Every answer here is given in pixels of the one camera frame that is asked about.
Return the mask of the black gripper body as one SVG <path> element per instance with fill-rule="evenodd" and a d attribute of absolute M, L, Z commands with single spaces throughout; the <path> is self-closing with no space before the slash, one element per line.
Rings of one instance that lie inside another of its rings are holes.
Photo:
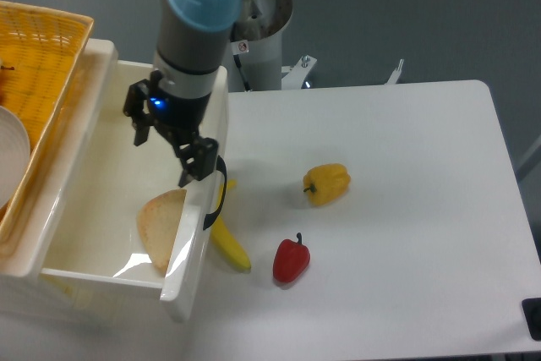
<path fill-rule="evenodd" d="M 168 141 L 194 141 L 210 99 L 205 76 L 168 78 L 154 70 L 149 77 L 147 109 L 156 131 Z"/>

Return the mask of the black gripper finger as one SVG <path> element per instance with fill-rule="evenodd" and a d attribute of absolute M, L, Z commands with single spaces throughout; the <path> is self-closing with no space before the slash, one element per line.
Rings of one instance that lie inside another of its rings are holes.
<path fill-rule="evenodd" d="M 180 188 L 193 181 L 201 181 L 214 171 L 219 144 L 215 139 L 203 137 L 198 131 L 175 130 L 171 133 L 173 151 L 181 163 Z"/>
<path fill-rule="evenodd" d="M 142 79 L 131 84 L 123 105 L 123 114 L 131 118 L 134 129 L 134 145 L 140 146 L 148 140 L 152 119 L 145 111 L 149 99 L 150 81 Z"/>

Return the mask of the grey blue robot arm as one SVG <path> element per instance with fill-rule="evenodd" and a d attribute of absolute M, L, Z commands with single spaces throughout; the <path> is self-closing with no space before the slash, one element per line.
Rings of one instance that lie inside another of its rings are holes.
<path fill-rule="evenodd" d="M 161 0 L 153 70 L 128 88 L 123 113 L 134 143 L 156 129 L 182 165 L 180 187 L 215 171 L 219 143 L 199 126 L 241 10 L 242 0 Z"/>

